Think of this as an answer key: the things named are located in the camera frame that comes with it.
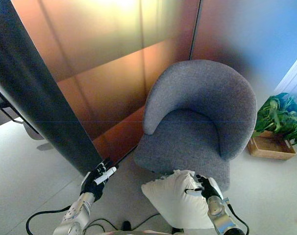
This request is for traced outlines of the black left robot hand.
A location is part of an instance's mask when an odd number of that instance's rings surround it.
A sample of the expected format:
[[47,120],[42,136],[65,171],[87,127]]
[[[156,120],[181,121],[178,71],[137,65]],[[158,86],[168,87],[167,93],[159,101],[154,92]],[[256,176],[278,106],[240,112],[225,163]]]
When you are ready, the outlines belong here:
[[93,170],[89,171],[81,183],[80,194],[92,193],[94,202],[102,196],[102,191],[109,178],[119,168],[118,164],[113,164],[110,158],[101,161]]

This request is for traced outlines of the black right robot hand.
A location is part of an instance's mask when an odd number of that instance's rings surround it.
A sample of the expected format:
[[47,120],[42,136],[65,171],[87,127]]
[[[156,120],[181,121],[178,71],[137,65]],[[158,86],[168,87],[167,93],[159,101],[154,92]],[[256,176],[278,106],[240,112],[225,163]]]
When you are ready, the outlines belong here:
[[196,175],[196,178],[198,182],[200,183],[200,186],[195,189],[189,189],[186,188],[184,192],[191,196],[197,196],[197,197],[204,197],[206,200],[208,200],[211,196],[217,196],[220,199],[223,199],[223,195],[220,191],[220,188],[218,187],[217,182],[212,178],[206,178],[203,175]]

